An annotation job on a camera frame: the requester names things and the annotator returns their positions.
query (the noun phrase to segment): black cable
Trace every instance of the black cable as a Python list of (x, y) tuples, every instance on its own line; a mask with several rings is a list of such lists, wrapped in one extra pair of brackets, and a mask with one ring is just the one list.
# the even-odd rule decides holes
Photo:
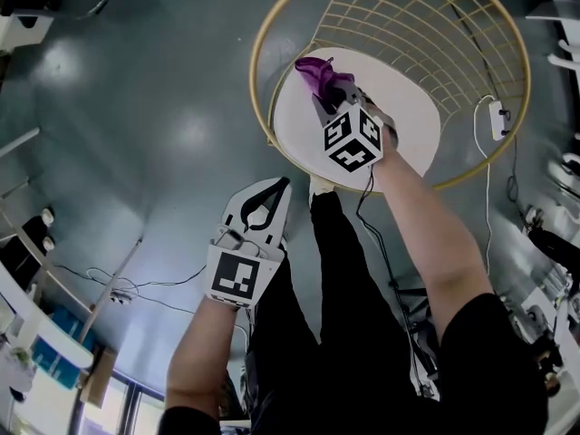
[(181, 312), (183, 312), (183, 313), (194, 314), (194, 312), (193, 312), (193, 311), (189, 311), (189, 309), (183, 309), (183, 308), (178, 308), (178, 307), (176, 307), (176, 306), (171, 306), (170, 304), (163, 303), (162, 301), (160, 301), (160, 300), (155, 300), (155, 299), (153, 299), (153, 298), (148, 298), (147, 296), (139, 295), (139, 298), (140, 298), (141, 300), (151, 301), (152, 303), (157, 303), (157, 304), (159, 304), (159, 305), (162, 305), (162, 306), (168, 307), (169, 309), (174, 309), (175, 311), (181, 311)]
[(507, 178), (506, 192), (507, 199), (512, 203), (517, 203), (519, 198), (519, 184), (517, 183), (517, 136), (514, 136), (514, 161), (511, 167), (511, 176)]
[[(68, 266), (65, 266), (65, 265), (55, 265), (55, 267), (60, 267), (61, 269), (64, 269), (64, 270), (70, 272), (71, 274), (74, 274), (75, 276), (79, 276), (82, 279), (91, 280), (91, 281), (96, 282), (97, 284), (100, 284), (100, 285), (107, 285), (106, 282), (102, 282), (101, 280), (96, 279), (96, 278), (92, 277), (91, 275), (83, 275), (83, 274), (81, 274), (79, 272), (74, 271), (73, 269), (71, 269)], [(139, 287), (148, 286), (148, 285), (159, 285), (159, 286), (183, 285), (183, 284), (186, 284), (187, 282), (189, 282), (190, 280), (196, 278), (197, 276), (199, 276), (199, 274), (201, 274), (205, 268), (206, 267), (203, 266), (195, 274), (193, 274), (190, 277), (188, 277), (187, 279), (182, 280), (182, 281), (179, 281), (179, 282), (146, 282), (144, 284), (135, 284), (132, 280), (130, 280), (127, 277), (119, 277), (117, 279), (117, 281), (124, 280), (126, 282), (129, 282), (131, 286), (130, 287), (113, 287), (112, 292), (113, 293), (121, 292), (121, 293), (124, 293), (124, 294), (133, 294), (134, 296), (131, 298), (131, 300), (133, 300), (136, 297), (138, 297), (138, 298), (142, 298), (143, 300), (147, 300), (147, 301), (151, 301), (151, 302), (154, 302), (154, 303), (159, 303), (161, 305), (165, 305), (165, 306), (167, 306), (168, 308), (171, 308), (171, 309), (176, 309), (176, 310), (183, 311), (183, 312), (186, 312), (186, 313), (191, 313), (189, 310), (185, 310), (185, 309), (177, 308), (177, 307), (174, 307), (174, 306), (170, 306), (169, 304), (164, 304), (163, 302), (161, 302), (159, 300), (155, 300), (153, 298), (148, 298), (147, 296), (143, 296), (143, 295), (140, 294)], [(92, 270), (99, 271), (99, 272), (105, 274), (108, 277), (112, 277), (111, 274), (107, 273), (106, 271), (103, 271), (99, 267), (89, 267), (89, 269), (87, 269), (88, 272), (89, 271), (92, 271)]]
[(252, 336), (252, 333), (254, 332), (254, 319), (252, 318), (252, 312), (249, 308), (246, 308), (246, 317), (247, 323), (249, 324), (249, 333), (250, 336)]
[(387, 255), (387, 248), (384, 245), (384, 240), (382, 239), (381, 232), (379, 232), (379, 230), (377, 230), (371, 224), (366, 222), (364, 217), (361, 215), (361, 206), (363, 205), (363, 202), (367, 199), (367, 197), (371, 194), (373, 187), (374, 187), (374, 175), (372, 174), (372, 166), (371, 166), (371, 176), (369, 177), (369, 181), (367, 182), (366, 187), (364, 189), (364, 192), (362, 193), (361, 198), (359, 199), (359, 203), (356, 207), (355, 214), (356, 214), (356, 217), (362, 222), (362, 225), (367, 230), (369, 230), (369, 232), (371, 232), (375, 236), (375, 238), (377, 239), (379, 251), (382, 254), (382, 257), (384, 259), (385, 264), (387, 265), (387, 271), (389, 272), (389, 279), (390, 279), (389, 286), (394, 290), (397, 304), (399, 305), (399, 308), (401, 309), (403, 322), (405, 324), (405, 332), (407, 333), (407, 337), (409, 339), (409, 348), (410, 348), (409, 351), (411, 353), (412, 360), (413, 360), (413, 370), (415, 372), (415, 378), (417, 379), (417, 385), (419, 386), (419, 390), (422, 393), (421, 379), (419, 378), (419, 372), (417, 371), (417, 356), (415, 355), (415, 352), (414, 352), (413, 347), (412, 347), (412, 339), (411, 339), (411, 332), (410, 332), (411, 322), (409, 321), (409, 317), (408, 317), (407, 311), (405, 309), (406, 306), (405, 306), (405, 304), (403, 304), (403, 302), (401, 300), (401, 295), (399, 294), (399, 284), (395, 280), (394, 274), (392, 273), (391, 262), (389, 261), (389, 256)]
[(469, 38), (473, 41), (473, 43), (475, 44), (475, 46), (478, 48), (479, 54), (481, 55), (481, 59), (483, 60), (483, 64), (486, 67), (486, 72), (488, 74), (489, 81), (491, 82), (491, 86), (492, 86), (492, 88), (493, 88), (493, 90), (494, 90), (494, 92), (496, 94), (496, 98), (499, 100), (498, 87), (496, 86), (496, 83), (493, 80), (493, 76), (491, 75), (491, 69), (489, 67), (488, 60), (486, 60), (486, 57), (483, 55), (483, 50), (481, 50), (481, 45), (479, 45), (478, 39), (473, 34), (473, 31), (471, 30), (471, 28), (469, 27), (469, 25), (465, 22), (464, 17), (459, 14), (459, 12), (457, 11), (457, 8), (453, 4), (453, 2), (450, 2), (450, 5), (451, 5), (451, 8), (453, 9), (453, 13), (455, 13), (455, 15), (457, 16), (457, 18), (463, 24), (463, 27), (465, 28), (465, 30), (469, 33)]

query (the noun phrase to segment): white cord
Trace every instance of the white cord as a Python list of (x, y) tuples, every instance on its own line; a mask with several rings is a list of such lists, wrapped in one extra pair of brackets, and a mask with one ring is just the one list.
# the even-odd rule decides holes
[(242, 327), (241, 325), (237, 325), (237, 324), (235, 324), (234, 327), (236, 327), (238, 330), (242, 331), (242, 333), (244, 334), (244, 339), (246, 340), (246, 353), (247, 353), (247, 332), (246, 332), (246, 329), (244, 327)]
[[(485, 159), (488, 158), (488, 155), (486, 155), (485, 151), (483, 151), (481, 149), (481, 147), (479, 146), (477, 115), (478, 115), (479, 107), (486, 99), (491, 99), (492, 101), (494, 101), (495, 97), (493, 95), (484, 95), (483, 97), (481, 97), (479, 99), (478, 104), (475, 105), (475, 109), (473, 110), (473, 139), (475, 140), (475, 144), (478, 147), (479, 152), (483, 155), (483, 157)], [(488, 276), (489, 276), (489, 247), (491, 247), (491, 238), (493, 237), (493, 232), (491, 231), (491, 225), (489, 224), (489, 172), (490, 172), (490, 166), (487, 165), (487, 168), (488, 168), (488, 181), (486, 183), (486, 223), (488, 224), (489, 237), (488, 237), (488, 245), (486, 246), (486, 265), (487, 265), (486, 271), (487, 271)]]

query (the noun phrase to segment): power strip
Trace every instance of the power strip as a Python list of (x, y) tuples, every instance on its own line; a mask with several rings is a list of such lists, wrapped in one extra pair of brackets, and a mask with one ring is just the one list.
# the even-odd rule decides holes
[(111, 292), (111, 301), (118, 305), (130, 305), (132, 300), (133, 299), (129, 295), (126, 295), (123, 292)]
[(500, 100), (494, 100), (489, 104), (491, 136), (493, 137), (493, 140), (502, 140), (506, 136), (504, 114), (505, 112)]

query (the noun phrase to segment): gray floor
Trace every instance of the gray floor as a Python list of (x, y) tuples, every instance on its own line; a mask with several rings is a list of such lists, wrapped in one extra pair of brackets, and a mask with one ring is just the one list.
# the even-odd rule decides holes
[[(67, 0), (67, 5), (80, 8), (83, 1)], [(266, 145), (247, 88), (252, 43), (274, 1), (113, 0), (100, 16), (56, 22), (43, 44), (17, 50), (0, 95), (0, 142), (35, 125), (42, 135), (3, 159), (1, 189), (26, 175), (32, 178), (31, 187), (10, 200), (21, 222), (53, 206), (55, 263), (111, 273), (143, 234), (125, 274), (138, 283), (185, 279), (204, 265), (208, 239), (229, 196), (257, 180), (286, 175), (295, 192), (287, 229), (295, 291), (318, 332), (320, 271), (308, 218), (308, 178)], [(546, 206), (554, 194), (547, 163), (558, 161), (573, 134), (569, 81), (546, 61), (556, 47), (555, 27), (523, 18), (541, 0), (502, 1), (526, 39), (533, 72), (532, 101), (518, 141), (520, 199), (522, 205)], [(274, 73), (305, 45), (326, 2), (303, 0), (295, 6), (269, 40), (265, 73)], [(456, 122), (444, 140), (462, 140), (467, 145), (461, 147), (474, 152), (469, 113)], [(492, 167), (491, 278), (498, 291), (525, 295), (534, 284), (530, 273), (541, 272), (546, 260), (519, 233), (516, 209), (505, 196), (512, 157), (510, 149)], [(438, 156), (429, 178), (449, 176), (454, 166)], [(485, 173), (442, 192), (482, 248), (484, 195)], [(357, 198), (341, 193), (352, 221)], [(385, 203), (371, 198), (363, 212), (384, 234), (401, 284), (416, 285)], [(384, 264), (355, 226), (372, 275), (390, 298)], [(102, 289), (74, 275), (64, 277), (87, 300), (96, 300)], [(198, 280), (140, 292), (191, 311), (202, 296)], [(119, 350), (120, 372), (163, 391), (170, 356), (189, 319), (137, 300), (109, 304), (96, 331)], [(238, 322), (246, 324), (244, 314)], [(237, 362), (243, 347), (236, 332), (232, 357)]]

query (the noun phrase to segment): gold wire rim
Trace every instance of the gold wire rim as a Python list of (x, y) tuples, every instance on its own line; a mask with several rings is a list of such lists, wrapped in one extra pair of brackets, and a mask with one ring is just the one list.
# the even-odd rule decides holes
[[(270, 26), (272, 25), (272, 23), (274, 22), (274, 20), (278, 16), (278, 14), (282, 11), (282, 9), (290, 1), (291, 0), (278, 0), (274, 4), (274, 6), (272, 6), (270, 11), (266, 15), (266, 18), (264, 19), (262, 25), (260, 26), (260, 29), (258, 30), (258, 33), (256, 35), (256, 39), (254, 41), (254, 46), (252, 48), (252, 56), (250, 58), (250, 69), (249, 69), (250, 98), (252, 101), (252, 107), (254, 108), (254, 113), (256, 114), (256, 117), (258, 119), (258, 122), (260, 123), (260, 126), (262, 127), (262, 130), (264, 131), (264, 133), (268, 137), (268, 140), (278, 149), (278, 151), (280, 153), (282, 153), (282, 155), (284, 155), (286, 157), (287, 160), (292, 162), (295, 166), (297, 166), (299, 169), (301, 169), (305, 173), (307, 173), (309, 175), (316, 176), (313, 172), (306, 169), (300, 163), (297, 163), (296, 161), (294, 161), (292, 158), (290, 158), (287, 155), (287, 153), (284, 152), (284, 150), (282, 149), (282, 147), (278, 143), (278, 140), (276, 139), (276, 135), (268, 127), (268, 123), (266, 122), (266, 120), (264, 119), (264, 116), (262, 115), (262, 112), (260, 111), (260, 107), (258, 104), (258, 98), (257, 98), (258, 97), (258, 94), (257, 94), (257, 62), (258, 62), (260, 51), (262, 49), (262, 45), (264, 44), (264, 40), (266, 39), (266, 35), (268, 33), (268, 30), (270, 29)], [(516, 22), (511, 17), (511, 15), (509, 14), (506, 7), (503, 6), (501, 4), (501, 2), (499, 2), (499, 0), (489, 0), (489, 1), (492, 4), (494, 4), (494, 6), (499, 10), (499, 12), (506, 19), (506, 21), (508, 22), (509, 26), (511, 27), (511, 29), (512, 29), (512, 31), (517, 39), (517, 45), (519, 47), (519, 52), (520, 52), (521, 57), (522, 57), (522, 64), (523, 64), (524, 75), (525, 75), (524, 94), (522, 95), (522, 103), (521, 103), (519, 113), (517, 115), (517, 118), (516, 118), (516, 121), (515, 121), (513, 127), (509, 131), (509, 134), (506, 136), (506, 138), (499, 144), (499, 146), (492, 153), (490, 153), (486, 159), (481, 161), (477, 166), (474, 166), (473, 168), (466, 170), (465, 172), (463, 172), (462, 174), (459, 174), (455, 178), (451, 178), (451, 179), (448, 179), (448, 180), (441, 182), (440, 184), (434, 185), (433, 188), (436, 190), (445, 189), (447, 187), (457, 185), (460, 182), (463, 182), (464, 180), (470, 179), (473, 176), (475, 176), (478, 172), (482, 171), (487, 165), (491, 164), (491, 162), (493, 162), (499, 155), (501, 155), (506, 150), (508, 145), (511, 143), (511, 141), (516, 136), (517, 131), (519, 130), (520, 126), (522, 125), (522, 122), (524, 121), (524, 118), (526, 117), (527, 108), (529, 106), (532, 74), (531, 74), (531, 69), (529, 66), (529, 58), (527, 56), (527, 50), (526, 50), (526, 46), (524, 44), (524, 39), (523, 39), (521, 33), (519, 32), (519, 29), (516, 26)], [(313, 42), (309, 43), (301, 53), (305, 53), (312, 46), (312, 43)], [(281, 76), (280, 80), (278, 81), (278, 85), (282, 81), (283, 78), (284, 78), (284, 75)], [(273, 93), (268, 114), (271, 114), (271, 112), (272, 112), (275, 95), (276, 95), (276, 91), (274, 91), (274, 93)], [(316, 177), (319, 179), (328, 181), (328, 179), (324, 179), (320, 176), (316, 176)], [(331, 183), (333, 185), (335, 185), (336, 187), (339, 187), (341, 189), (347, 189), (350, 191), (360, 192), (360, 190), (358, 190), (356, 188), (346, 187), (346, 186), (339, 184), (337, 182), (331, 181)]]

